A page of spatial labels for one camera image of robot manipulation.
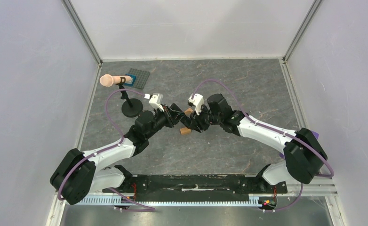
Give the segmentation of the black remote control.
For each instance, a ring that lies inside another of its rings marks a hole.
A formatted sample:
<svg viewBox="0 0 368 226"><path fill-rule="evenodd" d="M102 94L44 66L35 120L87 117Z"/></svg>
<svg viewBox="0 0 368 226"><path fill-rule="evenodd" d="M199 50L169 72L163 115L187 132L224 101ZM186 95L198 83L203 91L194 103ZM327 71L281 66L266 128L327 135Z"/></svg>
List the black remote control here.
<svg viewBox="0 0 368 226"><path fill-rule="evenodd" d="M188 117L185 113L180 113L178 115L178 118L180 120L180 122L186 127L186 128L190 128L190 125L192 123L192 120L190 117Z"/></svg>

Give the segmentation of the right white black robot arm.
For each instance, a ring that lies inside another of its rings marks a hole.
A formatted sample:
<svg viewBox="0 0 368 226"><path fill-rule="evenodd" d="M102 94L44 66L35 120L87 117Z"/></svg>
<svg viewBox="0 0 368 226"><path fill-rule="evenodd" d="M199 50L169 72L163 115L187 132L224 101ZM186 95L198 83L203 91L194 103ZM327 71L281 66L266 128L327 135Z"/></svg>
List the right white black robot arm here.
<svg viewBox="0 0 368 226"><path fill-rule="evenodd" d="M286 130L261 122L240 110L233 110L222 94L213 94L207 100L194 94L189 97L188 105L194 107L194 112L183 120L187 128L204 132L211 125L218 125L227 133L254 139L280 153L283 160L264 167L256 179L256 186L262 192L291 178L309 184L328 159L317 133L306 128Z"/></svg>

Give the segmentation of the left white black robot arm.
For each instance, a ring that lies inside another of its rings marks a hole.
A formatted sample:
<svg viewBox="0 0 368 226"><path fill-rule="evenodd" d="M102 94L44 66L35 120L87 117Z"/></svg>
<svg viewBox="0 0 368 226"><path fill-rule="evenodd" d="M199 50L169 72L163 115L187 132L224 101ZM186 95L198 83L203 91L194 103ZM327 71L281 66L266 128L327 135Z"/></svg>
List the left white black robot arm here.
<svg viewBox="0 0 368 226"><path fill-rule="evenodd" d="M154 134L164 127L174 127L185 117L176 104L164 105L152 112L142 111L123 141L90 151L81 152L77 148L68 151L52 174L50 184L57 190L59 198L71 205L79 203L88 193L110 187L127 192L132 187L132 179L111 165L140 154Z"/></svg>

